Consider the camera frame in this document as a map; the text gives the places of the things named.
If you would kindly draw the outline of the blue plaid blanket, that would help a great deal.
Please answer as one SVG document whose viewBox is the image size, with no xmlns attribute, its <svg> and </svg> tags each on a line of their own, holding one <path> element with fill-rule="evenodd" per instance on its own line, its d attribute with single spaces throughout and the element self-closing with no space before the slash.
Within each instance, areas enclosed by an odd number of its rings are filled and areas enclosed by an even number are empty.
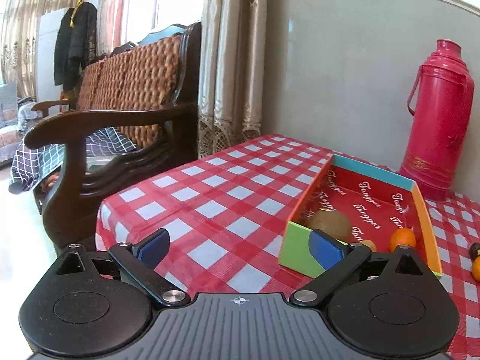
<svg viewBox="0 0 480 360">
<path fill-rule="evenodd" d="M 120 155 L 136 150 L 134 143 L 114 127 L 105 127 L 85 139 L 86 157 Z M 22 141 L 10 167 L 9 192 L 21 194 L 34 189 L 64 162 L 65 146 L 46 145 L 31 150 Z"/>
</svg>

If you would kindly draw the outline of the dark wooden sofa bench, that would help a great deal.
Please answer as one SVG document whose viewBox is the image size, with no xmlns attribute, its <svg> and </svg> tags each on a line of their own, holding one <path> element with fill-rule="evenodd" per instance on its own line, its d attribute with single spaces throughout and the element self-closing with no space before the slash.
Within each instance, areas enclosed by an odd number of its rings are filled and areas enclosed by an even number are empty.
<svg viewBox="0 0 480 360">
<path fill-rule="evenodd" d="M 56 250 L 92 250 L 104 199 L 196 158 L 201 41 L 197 22 L 119 47 L 85 69 L 66 112 L 26 134 L 39 161 L 32 191 Z"/>
</svg>

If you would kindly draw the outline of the orange mandarin front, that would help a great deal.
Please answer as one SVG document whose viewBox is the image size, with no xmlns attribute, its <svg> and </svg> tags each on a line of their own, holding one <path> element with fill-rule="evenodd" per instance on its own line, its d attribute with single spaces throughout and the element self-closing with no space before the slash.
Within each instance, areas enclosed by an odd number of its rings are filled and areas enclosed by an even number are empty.
<svg viewBox="0 0 480 360">
<path fill-rule="evenodd" d="M 476 257 L 472 262 L 471 275 L 476 282 L 480 282 L 480 257 Z"/>
</svg>

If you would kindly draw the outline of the colourful cardboard tray box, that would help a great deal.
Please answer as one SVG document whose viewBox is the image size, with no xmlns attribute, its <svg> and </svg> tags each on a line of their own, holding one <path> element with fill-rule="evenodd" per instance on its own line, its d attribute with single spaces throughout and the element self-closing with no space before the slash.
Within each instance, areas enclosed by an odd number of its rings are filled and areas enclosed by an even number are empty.
<svg viewBox="0 0 480 360">
<path fill-rule="evenodd" d="M 306 221 L 320 209 L 346 215 L 352 225 L 349 243 L 371 240 L 379 253 L 390 252 L 394 231 L 410 228 L 416 237 L 416 252 L 437 277 L 442 275 L 431 217 L 415 181 L 337 154 L 322 161 L 289 215 L 278 257 L 283 267 L 311 278 L 325 271 L 310 255 L 308 238 L 313 230 L 306 227 Z"/>
</svg>

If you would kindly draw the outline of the black jacket on stand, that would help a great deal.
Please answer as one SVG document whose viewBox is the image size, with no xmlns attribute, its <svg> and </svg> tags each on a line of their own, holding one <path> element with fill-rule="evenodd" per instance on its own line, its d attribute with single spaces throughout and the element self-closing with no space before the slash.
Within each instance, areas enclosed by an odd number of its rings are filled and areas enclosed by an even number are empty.
<svg viewBox="0 0 480 360">
<path fill-rule="evenodd" d="M 80 70 L 96 58 L 97 8 L 82 2 L 69 8 L 61 19 L 54 53 L 54 83 L 64 92 L 73 90 L 80 79 Z"/>
</svg>

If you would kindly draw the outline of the small tan fruit in box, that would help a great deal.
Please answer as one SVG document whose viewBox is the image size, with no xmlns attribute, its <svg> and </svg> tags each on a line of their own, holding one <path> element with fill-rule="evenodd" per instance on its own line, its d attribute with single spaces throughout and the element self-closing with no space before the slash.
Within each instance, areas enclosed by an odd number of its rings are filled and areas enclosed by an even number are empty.
<svg viewBox="0 0 480 360">
<path fill-rule="evenodd" d="M 371 240 L 363 240 L 360 243 L 370 248 L 373 252 L 377 251 L 376 245 Z"/>
</svg>

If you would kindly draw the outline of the brown kiwi in box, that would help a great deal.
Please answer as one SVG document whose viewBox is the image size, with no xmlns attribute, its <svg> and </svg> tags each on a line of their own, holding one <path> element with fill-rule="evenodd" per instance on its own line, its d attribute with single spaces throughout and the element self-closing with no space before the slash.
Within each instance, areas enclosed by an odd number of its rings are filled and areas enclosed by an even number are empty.
<svg viewBox="0 0 480 360">
<path fill-rule="evenodd" d="M 352 225 L 348 217 L 340 211 L 320 209 L 306 221 L 306 227 L 318 229 L 332 238 L 349 243 L 352 238 Z"/>
</svg>

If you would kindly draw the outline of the orange mandarin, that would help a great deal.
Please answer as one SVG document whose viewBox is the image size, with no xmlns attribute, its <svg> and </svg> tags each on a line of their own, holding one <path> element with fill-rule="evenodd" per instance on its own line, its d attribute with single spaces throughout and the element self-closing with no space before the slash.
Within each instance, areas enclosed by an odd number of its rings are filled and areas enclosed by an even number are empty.
<svg viewBox="0 0 480 360">
<path fill-rule="evenodd" d="M 476 282 L 480 282 L 480 257 L 476 257 L 472 262 L 471 275 Z"/>
<path fill-rule="evenodd" d="M 391 234 L 389 240 L 389 251 L 393 253 L 397 246 L 406 245 L 412 248 L 416 247 L 416 237 L 410 228 L 398 228 Z"/>
</svg>

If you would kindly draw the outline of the beige curtain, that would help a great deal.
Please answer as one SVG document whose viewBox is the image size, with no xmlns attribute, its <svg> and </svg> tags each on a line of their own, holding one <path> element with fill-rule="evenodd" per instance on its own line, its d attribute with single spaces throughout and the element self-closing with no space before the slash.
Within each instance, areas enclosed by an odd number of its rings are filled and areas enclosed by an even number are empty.
<svg viewBox="0 0 480 360">
<path fill-rule="evenodd" d="M 204 0 L 198 154 L 260 136 L 267 0 Z"/>
</svg>

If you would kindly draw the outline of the red thermos flask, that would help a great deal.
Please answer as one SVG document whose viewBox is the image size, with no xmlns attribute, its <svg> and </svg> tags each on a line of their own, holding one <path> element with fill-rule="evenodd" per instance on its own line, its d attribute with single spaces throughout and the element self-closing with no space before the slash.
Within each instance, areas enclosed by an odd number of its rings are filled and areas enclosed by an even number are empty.
<svg viewBox="0 0 480 360">
<path fill-rule="evenodd" d="M 439 39 L 419 66 L 408 96 L 412 129 L 400 174 L 418 184 L 424 198 L 444 201 L 452 190 L 473 105 L 474 81 L 461 47 Z"/>
</svg>

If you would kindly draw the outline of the dark passion fruit left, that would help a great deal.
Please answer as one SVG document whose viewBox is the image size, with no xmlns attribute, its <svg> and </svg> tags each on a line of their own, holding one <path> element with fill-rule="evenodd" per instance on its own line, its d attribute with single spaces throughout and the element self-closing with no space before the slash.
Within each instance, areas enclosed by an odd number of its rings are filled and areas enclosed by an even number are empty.
<svg viewBox="0 0 480 360">
<path fill-rule="evenodd" d="M 474 262 L 480 256 L 480 243 L 474 242 L 469 248 L 470 259 Z"/>
</svg>

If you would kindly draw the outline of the woven brown seat cushion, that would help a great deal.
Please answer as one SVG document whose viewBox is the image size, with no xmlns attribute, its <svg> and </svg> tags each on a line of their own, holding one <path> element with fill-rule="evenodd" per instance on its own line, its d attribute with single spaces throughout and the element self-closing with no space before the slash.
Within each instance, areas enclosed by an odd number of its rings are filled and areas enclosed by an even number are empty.
<svg viewBox="0 0 480 360">
<path fill-rule="evenodd" d="M 83 72 L 76 100 L 79 111 L 153 111 L 175 90 L 179 67 L 179 33 L 90 64 Z M 168 140 L 158 124 L 114 127 L 136 150 L 163 150 Z"/>
</svg>

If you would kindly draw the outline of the orange mandarin in box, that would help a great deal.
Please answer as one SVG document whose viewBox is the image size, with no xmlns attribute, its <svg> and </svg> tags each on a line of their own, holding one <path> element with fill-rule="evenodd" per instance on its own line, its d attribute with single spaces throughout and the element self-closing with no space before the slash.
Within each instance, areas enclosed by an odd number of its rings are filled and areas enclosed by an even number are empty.
<svg viewBox="0 0 480 360">
<path fill-rule="evenodd" d="M 389 240 L 389 251 L 393 253 L 397 246 L 406 245 L 412 248 L 416 247 L 416 237 L 410 228 L 398 228 L 391 234 Z"/>
</svg>

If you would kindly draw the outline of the white cabinet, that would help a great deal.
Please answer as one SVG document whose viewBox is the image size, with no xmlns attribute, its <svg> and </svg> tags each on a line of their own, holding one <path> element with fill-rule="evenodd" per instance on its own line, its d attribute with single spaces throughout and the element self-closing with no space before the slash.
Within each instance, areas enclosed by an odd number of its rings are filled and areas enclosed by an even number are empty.
<svg viewBox="0 0 480 360">
<path fill-rule="evenodd" d="M 60 100 L 63 86 L 55 85 L 55 44 L 62 18 L 69 8 L 48 12 L 40 17 L 36 39 L 36 101 Z"/>
</svg>

